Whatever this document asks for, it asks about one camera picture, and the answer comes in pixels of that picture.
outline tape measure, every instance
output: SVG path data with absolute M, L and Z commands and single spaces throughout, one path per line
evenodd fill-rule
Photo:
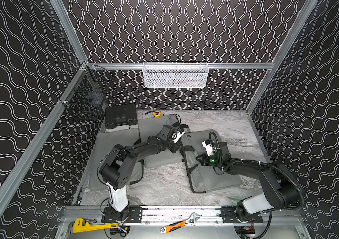
M 160 111 L 154 111 L 153 112 L 153 116 L 154 117 L 159 117 L 159 116 L 161 116 L 161 112 Z
M 144 114 L 149 114 L 149 113 L 153 113 L 154 117 L 161 116 L 161 112 L 160 111 L 148 111 L 148 112 L 145 112 Z

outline mesh basket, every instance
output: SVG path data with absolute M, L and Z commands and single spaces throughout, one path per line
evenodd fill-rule
M 144 62 L 147 88 L 204 88 L 208 78 L 206 62 Z
M 64 104 L 68 114 L 77 120 L 102 120 L 105 100 L 97 79 L 87 73 L 81 76 L 69 101 Z

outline black tool case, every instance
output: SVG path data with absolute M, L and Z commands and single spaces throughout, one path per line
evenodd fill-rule
M 116 128 L 121 125 L 136 125 L 138 117 L 134 104 L 107 107 L 105 111 L 105 127 Z

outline black wire basket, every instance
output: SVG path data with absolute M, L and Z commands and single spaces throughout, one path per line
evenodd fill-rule
M 112 80 L 113 74 L 99 79 L 91 71 L 85 71 L 71 92 L 68 102 L 64 103 L 69 116 L 76 120 L 103 120 L 105 85 Z

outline white wire basket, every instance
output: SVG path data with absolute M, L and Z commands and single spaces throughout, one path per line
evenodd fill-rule
M 206 62 L 144 62 L 147 88 L 204 88 L 208 78 Z

